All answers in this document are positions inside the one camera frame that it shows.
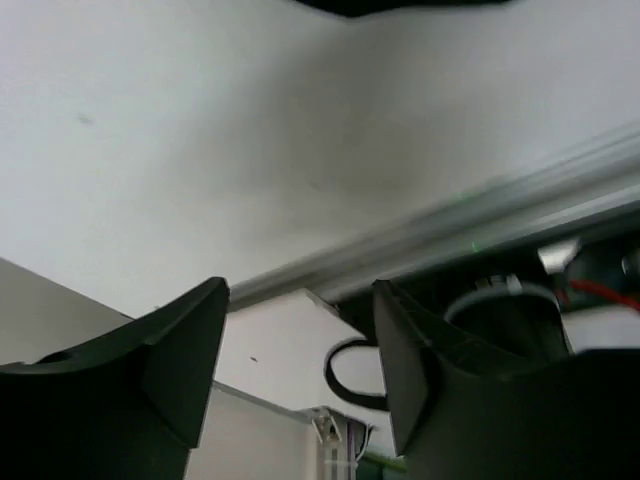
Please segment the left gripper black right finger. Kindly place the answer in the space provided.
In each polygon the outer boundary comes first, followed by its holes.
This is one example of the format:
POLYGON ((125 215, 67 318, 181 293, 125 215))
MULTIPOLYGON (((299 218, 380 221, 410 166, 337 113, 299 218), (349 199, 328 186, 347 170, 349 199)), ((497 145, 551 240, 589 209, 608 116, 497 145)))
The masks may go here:
POLYGON ((545 363, 426 311, 388 281, 374 323, 397 452, 413 479, 635 479, 639 353, 545 363))

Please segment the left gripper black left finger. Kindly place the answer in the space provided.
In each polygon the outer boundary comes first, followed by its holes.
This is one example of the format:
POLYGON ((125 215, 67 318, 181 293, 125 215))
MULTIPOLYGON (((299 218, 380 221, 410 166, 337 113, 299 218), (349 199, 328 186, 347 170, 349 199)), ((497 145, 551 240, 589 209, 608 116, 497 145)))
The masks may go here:
POLYGON ((181 479, 199 445, 229 287, 212 277, 138 319, 1 368, 5 479, 181 479))

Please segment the black trousers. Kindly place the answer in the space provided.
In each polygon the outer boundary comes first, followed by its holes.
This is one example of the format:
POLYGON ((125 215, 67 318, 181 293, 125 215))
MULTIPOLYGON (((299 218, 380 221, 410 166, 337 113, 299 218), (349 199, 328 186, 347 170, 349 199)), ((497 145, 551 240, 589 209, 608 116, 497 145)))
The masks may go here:
POLYGON ((475 9, 502 6, 511 0, 296 0, 334 16, 356 19, 398 10, 475 9))

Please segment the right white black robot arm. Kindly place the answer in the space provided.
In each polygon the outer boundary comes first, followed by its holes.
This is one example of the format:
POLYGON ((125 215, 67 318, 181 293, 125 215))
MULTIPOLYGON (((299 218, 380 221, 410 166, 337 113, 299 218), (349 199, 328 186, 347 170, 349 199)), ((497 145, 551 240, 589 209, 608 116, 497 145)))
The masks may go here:
POLYGON ((554 292, 514 274, 461 295, 443 318, 523 358, 550 363, 573 354, 554 292))

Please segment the aluminium frame rail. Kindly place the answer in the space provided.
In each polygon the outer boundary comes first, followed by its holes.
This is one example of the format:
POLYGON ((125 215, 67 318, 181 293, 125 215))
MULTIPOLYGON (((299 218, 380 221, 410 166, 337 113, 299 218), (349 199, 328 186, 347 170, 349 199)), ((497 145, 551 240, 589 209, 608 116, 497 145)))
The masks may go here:
POLYGON ((553 164, 391 224, 231 289, 231 311, 298 290, 327 303, 482 250, 639 202, 639 125, 632 123, 556 157, 553 164))

